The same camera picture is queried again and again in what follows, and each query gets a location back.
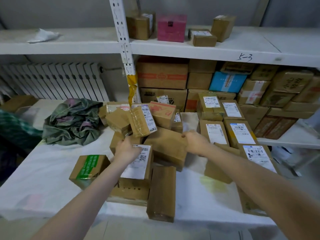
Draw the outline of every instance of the pink box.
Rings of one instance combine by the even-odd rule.
[[[158,19],[158,40],[184,42],[186,15],[160,15]]]

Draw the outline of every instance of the white radiator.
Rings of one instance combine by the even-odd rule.
[[[0,77],[19,95],[39,99],[86,98],[109,101],[98,63],[10,64],[0,66]]]

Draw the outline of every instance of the box with green tape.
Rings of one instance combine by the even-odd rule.
[[[83,155],[75,164],[70,181],[82,190],[87,188],[110,165],[106,155]]]

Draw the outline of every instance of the blue box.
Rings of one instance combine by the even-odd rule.
[[[215,72],[209,90],[238,93],[247,75]]]

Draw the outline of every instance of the hand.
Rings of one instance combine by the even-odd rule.
[[[121,162],[125,165],[132,163],[141,153],[142,147],[132,146],[131,136],[119,141],[115,147],[114,162]]]
[[[194,129],[184,132],[182,137],[185,137],[188,141],[188,146],[186,147],[187,152],[196,155],[201,155],[204,150],[212,145],[209,143],[206,137],[200,135]]]

